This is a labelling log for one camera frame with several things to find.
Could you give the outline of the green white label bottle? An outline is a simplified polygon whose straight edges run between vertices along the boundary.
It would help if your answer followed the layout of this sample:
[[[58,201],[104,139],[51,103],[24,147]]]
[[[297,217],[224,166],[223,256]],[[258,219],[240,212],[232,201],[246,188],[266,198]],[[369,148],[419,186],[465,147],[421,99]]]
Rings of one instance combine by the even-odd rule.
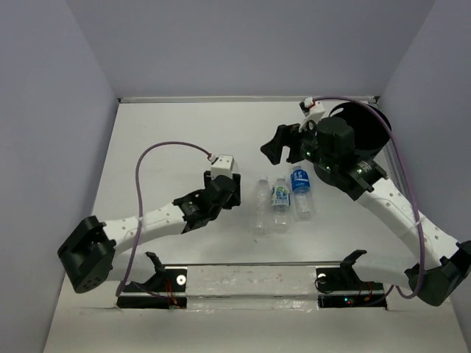
[[[286,233],[291,220],[291,194],[284,176],[279,176],[272,186],[271,209],[274,230]]]

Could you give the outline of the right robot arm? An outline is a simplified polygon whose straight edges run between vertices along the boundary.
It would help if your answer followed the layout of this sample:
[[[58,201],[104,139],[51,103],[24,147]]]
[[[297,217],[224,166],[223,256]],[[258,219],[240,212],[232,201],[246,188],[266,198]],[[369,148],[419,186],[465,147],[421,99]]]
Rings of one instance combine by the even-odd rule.
[[[288,163],[312,163],[324,183],[375,215],[417,259],[406,268],[399,260],[375,259],[357,250],[341,262],[339,280],[344,287],[382,282],[409,288],[410,298],[438,307],[470,274],[470,242],[458,242],[421,214],[412,196],[401,193],[374,161],[376,153],[359,151],[355,138],[355,127],[339,117],[323,118],[306,128],[282,124],[261,152],[273,165],[280,163],[284,148],[289,149]]]

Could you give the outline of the clear unlabeled bottle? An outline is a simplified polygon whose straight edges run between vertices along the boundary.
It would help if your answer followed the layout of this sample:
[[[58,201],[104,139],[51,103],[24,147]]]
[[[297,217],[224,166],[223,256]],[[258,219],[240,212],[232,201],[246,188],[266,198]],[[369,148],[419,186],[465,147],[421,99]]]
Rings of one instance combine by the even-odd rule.
[[[252,200],[252,229],[256,235],[264,235],[269,230],[271,189],[267,176],[256,183]]]

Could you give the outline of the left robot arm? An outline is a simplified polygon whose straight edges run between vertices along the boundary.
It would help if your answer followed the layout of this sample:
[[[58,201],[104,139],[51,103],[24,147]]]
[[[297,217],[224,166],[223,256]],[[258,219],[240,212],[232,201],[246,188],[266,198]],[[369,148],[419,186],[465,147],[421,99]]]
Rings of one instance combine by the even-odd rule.
[[[117,221],[99,221],[92,215],[82,219],[57,250],[57,256],[76,293],[87,293],[105,282],[119,254],[170,235],[203,228],[222,210],[241,204],[241,175],[204,174],[205,187],[175,199],[141,216]]]

